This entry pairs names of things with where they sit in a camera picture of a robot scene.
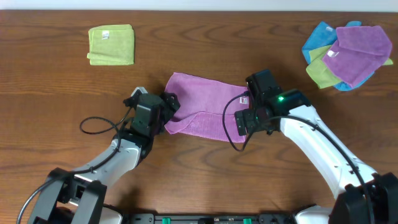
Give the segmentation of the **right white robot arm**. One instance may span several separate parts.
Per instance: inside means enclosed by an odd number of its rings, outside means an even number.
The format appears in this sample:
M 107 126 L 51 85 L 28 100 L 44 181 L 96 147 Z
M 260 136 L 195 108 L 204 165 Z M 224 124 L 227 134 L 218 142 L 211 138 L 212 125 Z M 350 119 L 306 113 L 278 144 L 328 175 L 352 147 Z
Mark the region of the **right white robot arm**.
M 234 114 L 238 133 L 278 131 L 317 168 L 334 198 L 333 208 L 312 205 L 293 215 L 296 223 L 397 223 L 397 177 L 378 174 L 327 127 L 301 91 L 283 91 L 269 70 L 247 77 L 251 108 Z

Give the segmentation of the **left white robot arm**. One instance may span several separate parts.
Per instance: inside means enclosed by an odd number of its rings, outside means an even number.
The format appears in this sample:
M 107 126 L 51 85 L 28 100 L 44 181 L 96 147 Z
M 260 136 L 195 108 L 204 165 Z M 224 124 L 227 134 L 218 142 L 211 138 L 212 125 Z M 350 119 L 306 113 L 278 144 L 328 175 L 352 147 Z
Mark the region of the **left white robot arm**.
M 135 115 L 118 127 L 111 144 L 98 157 L 72 171 L 56 168 L 27 199 L 36 204 L 29 223 L 99 223 L 106 191 L 133 170 L 152 149 L 154 137 L 180 108 L 177 95 L 147 93 L 138 88 L 124 104 Z

